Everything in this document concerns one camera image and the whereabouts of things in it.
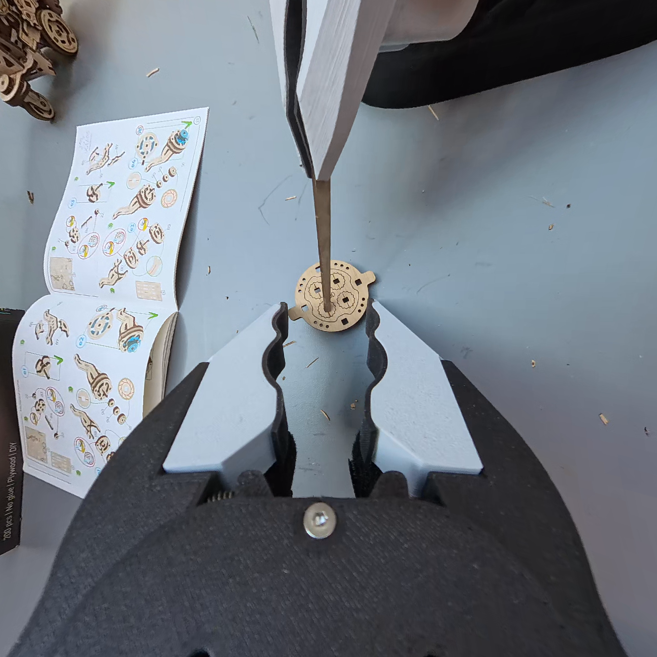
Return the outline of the round perforated wooden disc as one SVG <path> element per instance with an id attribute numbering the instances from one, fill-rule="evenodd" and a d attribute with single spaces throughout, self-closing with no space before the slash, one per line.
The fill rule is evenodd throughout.
<path id="1" fill-rule="evenodd" d="M 369 299 L 368 285 L 376 280 L 374 273 L 361 273 L 349 263 L 332 261 L 330 278 L 330 312 L 324 308 L 321 271 L 317 263 L 298 280 L 295 306 L 288 310 L 290 320 L 303 319 L 313 328 L 335 333 L 356 325 L 364 317 Z"/>

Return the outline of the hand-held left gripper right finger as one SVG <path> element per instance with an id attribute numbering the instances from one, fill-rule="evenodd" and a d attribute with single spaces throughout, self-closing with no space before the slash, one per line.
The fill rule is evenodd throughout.
<path id="1" fill-rule="evenodd" d="M 366 364 L 374 376 L 353 445 L 356 495 L 369 495 L 380 472 L 398 471 L 411 495 L 430 472 L 478 475 L 482 464 L 439 355 L 379 302 L 370 300 Z"/>

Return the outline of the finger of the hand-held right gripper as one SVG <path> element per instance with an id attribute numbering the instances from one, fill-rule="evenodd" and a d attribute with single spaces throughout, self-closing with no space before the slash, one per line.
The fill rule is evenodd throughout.
<path id="1" fill-rule="evenodd" d="M 395 1 L 307 1 L 297 95 L 317 180 L 330 179 Z"/>
<path id="2" fill-rule="evenodd" d="M 286 119 L 296 144 L 301 165 L 314 178 L 319 167 L 313 165 L 298 88 L 302 64 L 308 64 L 322 25 L 327 1 L 270 1 L 276 62 Z"/>

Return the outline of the small wooden vehicle model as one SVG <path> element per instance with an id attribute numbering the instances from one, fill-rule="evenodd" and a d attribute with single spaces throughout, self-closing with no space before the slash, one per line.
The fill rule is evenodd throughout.
<path id="1" fill-rule="evenodd" d="M 50 48 L 62 55 L 78 52 L 75 33 L 62 16 L 60 1 L 1 2 L 1 100 L 20 106 L 42 121 L 54 119 L 54 109 L 29 82 L 54 76 Z"/>

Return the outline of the thin wooden stick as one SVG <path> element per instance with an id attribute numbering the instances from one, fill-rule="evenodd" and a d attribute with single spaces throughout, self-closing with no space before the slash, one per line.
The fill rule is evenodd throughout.
<path id="1" fill-rule="evenodd" d="M 331 180 L 313 178 L 313 198 L 323 291 L 323 307 L 331 312 Z"/>

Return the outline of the black textured wrist rest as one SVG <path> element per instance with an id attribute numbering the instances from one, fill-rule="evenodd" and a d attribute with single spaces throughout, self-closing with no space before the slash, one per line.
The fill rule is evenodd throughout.
<path id="1" fill-rule="evenodd" d="M 378 54 L 363 102 L 387 109 L 439 103 L 655 40 L 655 1 L 481 1 L 453 39 Z"/>

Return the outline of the white instruction booklet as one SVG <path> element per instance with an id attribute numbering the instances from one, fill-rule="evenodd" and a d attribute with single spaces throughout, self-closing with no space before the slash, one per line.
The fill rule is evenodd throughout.
<path id="1" fill-rule="evenodd" d="M 208 108 L 78 127 L 12 365 L 24 470 L 83 498 L 164 397 Z"/>

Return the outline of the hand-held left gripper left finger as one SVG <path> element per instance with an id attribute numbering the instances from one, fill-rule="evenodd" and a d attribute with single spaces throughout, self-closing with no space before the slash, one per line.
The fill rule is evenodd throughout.
<path id="1" fill-rule="evenodd" d="M 265 474 L 274 495 L 291 495 L 294 440 L 283 392 L 288 307 L 268 308 L 220 349 L 196 390 L 166 457 L 166 472 L 218 472 L 235 488 L 244 471 Z"/>

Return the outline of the dark teal model kit box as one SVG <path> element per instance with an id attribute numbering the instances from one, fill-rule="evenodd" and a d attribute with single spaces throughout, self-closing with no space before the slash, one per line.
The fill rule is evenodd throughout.
<path id="1" fill-rule="evenodd" d="M 20 545 L 23 458 L 12 373 L 12 346 L 23 310 L 1 308 L 1 554 Z"/>

